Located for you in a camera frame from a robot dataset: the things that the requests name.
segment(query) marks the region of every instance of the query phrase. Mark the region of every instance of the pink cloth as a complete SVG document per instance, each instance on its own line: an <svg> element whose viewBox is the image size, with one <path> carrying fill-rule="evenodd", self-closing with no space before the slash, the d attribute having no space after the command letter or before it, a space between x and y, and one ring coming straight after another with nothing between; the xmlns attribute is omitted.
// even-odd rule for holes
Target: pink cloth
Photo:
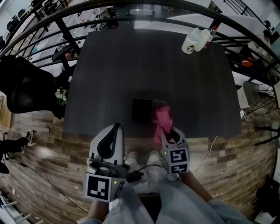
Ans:
<svg viewBox="0 0 280 224"><path fill-rule="evenodd" d="M172 119L169 117L170 106L164 106L157 110L157 119L158 125L156 128L156 132L154 134L154 142L156 144L162 145L161 143L161 128L166 131L166 133L170 133L172 128Z"/></svg>

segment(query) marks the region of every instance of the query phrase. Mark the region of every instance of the white bottle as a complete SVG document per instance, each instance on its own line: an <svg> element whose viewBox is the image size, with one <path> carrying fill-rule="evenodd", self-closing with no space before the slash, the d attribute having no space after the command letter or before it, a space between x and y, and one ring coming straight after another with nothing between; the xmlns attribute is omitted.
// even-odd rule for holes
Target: white bottle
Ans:
<svg viewBox="0 0 280 224"><path fill-rule="evenodd" d="M202 30L202 32L199 35L199 40L197 44L194 46L195 51L200 51L206 44L208 38L210 36L210 31L209 30Z"/></svg>
<svg viewBox="0 0 280 224"><path fill-rule="evenodd" d="M185 41L182 45L182 51L186 54L191 54L198 40L199 40L199 29L195 28L191 34L186 36Z"/></svg>

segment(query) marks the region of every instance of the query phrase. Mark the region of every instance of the dark gray table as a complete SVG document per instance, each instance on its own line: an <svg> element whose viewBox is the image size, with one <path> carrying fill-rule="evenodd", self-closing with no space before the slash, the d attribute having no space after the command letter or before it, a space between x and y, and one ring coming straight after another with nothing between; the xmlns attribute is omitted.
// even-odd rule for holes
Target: dark gray table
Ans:
<svg viewBox="0 0 280 224"><path fill-rule="evenodd" d="M64 132L96 135L120 122L126 137L152 137L155 125L131 121L132 99L165 100L186 137L231 137L241 131L235 82L223 47L192 54L186 35L156 30L88 34L68 96Z"/></svg>

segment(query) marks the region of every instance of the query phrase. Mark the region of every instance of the wooden floor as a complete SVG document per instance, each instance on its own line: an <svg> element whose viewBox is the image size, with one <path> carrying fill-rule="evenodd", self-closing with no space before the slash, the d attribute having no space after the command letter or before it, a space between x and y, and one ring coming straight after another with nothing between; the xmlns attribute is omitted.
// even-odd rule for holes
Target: wooden floor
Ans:
<svg viewBox="0 0 280 224"><path fill-rule="evenodd" d="M261 124L271 125L278 118L280 115L274 111ZM63 121L50 112L15 115L14 123L50 128L49 133L35 133L34 145L26 147L24 154L14 154L15 161L35 169L72 201L88 210L90 204L82 197L82 179L92 137L63 133ZM256 199L256 191L263 185L265 176L271 174L275 158L273 143L254 146L257 141L269 137L269 132L255 131L256 124L255 118L250 117L248 122L242 121L241 135L231 139L218 137L203 167L195 173L212 196L235 206L248 218L253 215L252 203ZM7 131L10 139L26 134L26 130L22 129ZM212 141L208 138L188 139L192 171L201 164ZM126 139L127 151L147 152L153 147L151 139ZM30 169L9 162L6 165L10 174L0 175L0 189L10 193L7 196L10 200L18 201L17 208L23 214L32 214L48 224L73 224L86 216Z"/></svg>

